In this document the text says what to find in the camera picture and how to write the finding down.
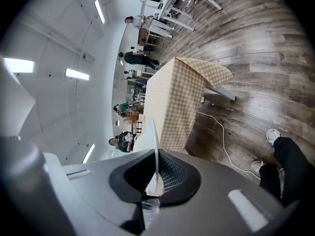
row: beige tablecloth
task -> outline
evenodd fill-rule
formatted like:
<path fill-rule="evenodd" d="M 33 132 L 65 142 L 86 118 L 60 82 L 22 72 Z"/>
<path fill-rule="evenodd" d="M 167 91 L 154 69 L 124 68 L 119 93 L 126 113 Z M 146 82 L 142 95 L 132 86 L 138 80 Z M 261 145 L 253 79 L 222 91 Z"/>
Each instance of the beige tablecloth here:
<path fill-rule="evenodd" d="M 149 79 L 144 115 L 154 118 L 160 148 L 182 152 L 194 125 L 206 81 L 216 88 L 232 77 L 221 65 L 173 58 Z"/>

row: white ceiling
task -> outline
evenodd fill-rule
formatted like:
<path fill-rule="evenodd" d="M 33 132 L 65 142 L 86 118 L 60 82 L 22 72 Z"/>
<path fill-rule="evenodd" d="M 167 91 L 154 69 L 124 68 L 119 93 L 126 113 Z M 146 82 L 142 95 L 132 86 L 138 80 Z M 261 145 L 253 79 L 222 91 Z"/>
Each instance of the white ceiling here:
<path fill-rule="evenodd" d="M 1 43 L 1 56 L 35 62 L 32 74 L 17 76 L 36 100 L 22 139 L 56 154 L 62 164 L 81 163 L 93 143 L 89 161 L 108 157 L 114 70 L 126 29 L 123 18 L 141 8 L 139 0 L 99 0 L 106 19 L 102 25 L 94 1 L 31 0 Z M 87 58 L 78 65 L 84 42 Z M 68 67 L 90 74 L 90 80 L 65 77 Z"/>

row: shoe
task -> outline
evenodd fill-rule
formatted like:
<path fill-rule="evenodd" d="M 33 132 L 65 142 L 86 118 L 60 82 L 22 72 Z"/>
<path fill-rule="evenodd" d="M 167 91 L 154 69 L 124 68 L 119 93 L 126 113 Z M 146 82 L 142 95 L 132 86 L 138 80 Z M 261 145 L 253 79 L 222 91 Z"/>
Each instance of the shoe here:
<path fill-rule="evenodd" d="M 154 210 L 155 209 L 155 206 L 148 201 L 142 201 L 141 206 L 142 206 L 142 209 L 144 209 L 144 210 Z"/>
<path fill-rule="evenodd" d="M 194 0 L 195 1 L 195 4 L 199 4 L 199 0 Z"/>
<path fill-rule="evenodd" d="M 259 174 L 259 170 L 261 168 L 261 166 L 263 166 L 264 163 L 261 161 L 253 161 L 251 163 L 251 170 L 252 172 L 256 173 L 256 174 Z"/>
<path fill-rule="evenodd" d="M 266 138 L 267 138 L 268 142 L 269 142 L 271 145 L 274 144 L 275 140 L 276 140 L 278 137 L 282 137 L 282 134 L 281 134 L 278 130 L 276 130 L 276 129 L 274 129 L 274 128 L 270 128 L 270 129 L 267 130 L 267 132 L 266 132 Z"/>

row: cable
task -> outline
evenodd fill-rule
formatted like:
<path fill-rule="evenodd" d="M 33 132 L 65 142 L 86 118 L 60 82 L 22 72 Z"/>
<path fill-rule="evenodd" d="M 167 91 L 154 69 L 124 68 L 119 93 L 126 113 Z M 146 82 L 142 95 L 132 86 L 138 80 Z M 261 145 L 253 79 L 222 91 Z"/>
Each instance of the cable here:
<path fill-rule="evenodd" d="M 197 113 L 202 114 L 202 115 L 204 115 L 204 116 L 212 117 L 212 118 L 217 122 L 217 124 L 219 124 L 219 125 L 222 127 L 222 130 L 223 130 L 223 135 L 222 135 L 222 136 L 223 136 L 223 149 L 224 149 L 224 151 L 225 151 L 225 153 L 226 153 L 228 159 L 230 160 L 231 165 L 232 165 L 234 168 L 236 168 L 236 169 L 238 169 L 238 170 L 240 170 L 240 171 L 253 174 L 256 178 L 258 178 L 258 179 L 260 180 L 260 178 L 257 177 L 253 172 L 251 172 L 251 171 L 246 171 L 246 170 L 242 170 L 242 169 L 238 168 L 237 166 L 235 166 L 235 165 L 232 163 L 231 157 L 228 155 L 228 153 L 227 153 L 226 150 L 225 150 L 225 146 L 224 146 L 224 127 L 222 126 L 222 124 L 219 123 L 219 122 L 217 121 L 217 119 L 215 119 L 213 116 L 209 116 L 209 115 L 203 114 L 203 113 L 201 113 L 201 112 L 197 112 Z"/>

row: black pants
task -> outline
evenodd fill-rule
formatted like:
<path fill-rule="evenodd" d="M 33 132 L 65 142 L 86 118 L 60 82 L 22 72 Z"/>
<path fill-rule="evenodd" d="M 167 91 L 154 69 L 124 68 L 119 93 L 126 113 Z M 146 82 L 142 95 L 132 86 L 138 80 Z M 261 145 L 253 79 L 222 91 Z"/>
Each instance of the black pants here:
<path fill-rule="evenodd" d="M 279 172 L 274 164 L 266 164 L 260 168 L 260 186 L 286 207 L 310 194 L 309 187 L 313 184 L 315 169 L 291 138 L 278 137 L 274 147 L 274 157 L 285 173 L 282 198 Z"/>
<path fill-rule="evenodd" d="M 156 67 L 153 64 L 159 65 L 159 62 L 157 60 L 151 59 L 149 57 L 143 57 L 142 64 L 143 65 L 148 65 L 150 68 L 155 70 Z"/>

